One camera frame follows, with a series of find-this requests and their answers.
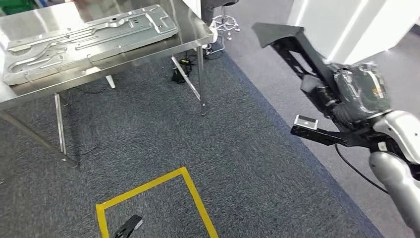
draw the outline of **table top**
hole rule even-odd
[[[159,4],[178,26],[178,34],[41,79],[15,86],[0,81],[0,110],[103,78],[133,66],[209,43],[210,29],[182,0],[78,0],[0,17],[0,44],[51,31],[82,29],[86,22]]]

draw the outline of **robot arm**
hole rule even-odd
[[[256,23],[253,29],[261,47],[277,51],[302,80],[301,91],[340,130],[319,129],[318,120],[298,115],[291,133],[325,145],[370,149],[373,173],[420,238],[420,120],[390,108],[374,65],[325,64],[302,27]]]

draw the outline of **black cable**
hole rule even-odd
[[[348,165],[350,168],[352,168],[356,173],[358,173],[362,178],[364,178],[367,182],[375,186],[377,189],[381,190],[382,192],[389,194],[387,190],[383,189],[381,186],[373,182],[372,180],[368,179],[364,174],[362,174],[358,169],[356,169],[350,162],[344,158],[344,156],[341,154],[340,150],[338,149],[338,144],[334,145],[335,151],[337,151],[337,154],[340,156],[340,158]]]
[[[108,89],[109,87],[107,86],[106,88],[104,88],[104,89],[101,89],[101,90],[99,90],[99,91],[96,91],[96,92],[92,92],[92,91],[86,91],[86,90],[83,90],[83,89],[81,89],[81,88],[78,88],[78,87],[74,87],[74,89],[76,89],[76,90],[78,90],[78,91],[80,91],[80,92],[82,92],[82,93],[85,93],[85,94],[98,94],[98,93],[101,93],[101,92],[103,92],[103,91],[105,91],[106,89]]]
[[[223,56],[223,54],[224,54],[224,51],[219,51],[219,52],[217,52],[217,54],[219,54],[218,56],[216,56],[216,57],[210,57],[210,56],[214,56],[213,54],[210,54],[210,55],[203,55],[204,56],[204,63],[206,63],[207,61],[210,61],[210,60],[216,60],[216,59],[219,59],[220,57],[222,57]],[[185,53],[185,58],[187,59],[187,60],[189,60],[190,61],[190,63],[195,63],[196,61],[197,61],[197,54],[194,54],[194,55],[189,55],[189,54],[187,54],[187,53]]]

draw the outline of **green object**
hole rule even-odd
[[[30,4],[29,0],[0,0],[0,7],[19,7]]]
[[[20,12],[24,12],[24,11],[30,11],[33,9],[36,9],[36,6],[32,3],[32,2],[27,2],[26,4],[23,5],[12,5],[12,6],[3,6],[1,7],[1,9],[7,14],[7,15],[12,15],[15,13],[20,13]]]

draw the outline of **cable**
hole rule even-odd
[[[205,56],[205,59],[206,59],[207,61],[209,61],[209,60],[216,60],[216,59],[218,59],[218,58],[222,57],[222,56],[223,56],[223,54],[224,54],[224,51],[219,51],[219,52],[220,52],[220,55],[219,55],[219,56],[214,57],[214,58],[210,58],[209,56],[211,56],[211,55],[208,55],[208,56]]]
[[[96,92],[86,91],[86,90],[83,90],[83,89],[78,88],[78,87],[74,87],[74,89],[76,89],[76,90],[78,90],[78,91],[80,91],[80,92],[82,92],[84,94],[98,94],[98,93],[101,93],[101,92],[105,91],[106,89],[108,89],[108,86],[106,88],[101,89],[101,90],[96,91]]]
[[[381,186],[373,182],[372,180],[368,179],[364,174],[362,174],[358,169],[356,169],[350,162],[344,158],[344,156],[341,154],[340,150],[338,149],[338,144],[334,145],[335,151],[337,151],[337,154],[340,156],[340,158],[348,165],[350,168],[352,168],[356,173],[358,173],[362,178],[364,178],[367,182],[375,186],[377,189],[381,190],[382,192],[389,194],[387,190],[383,189]]]

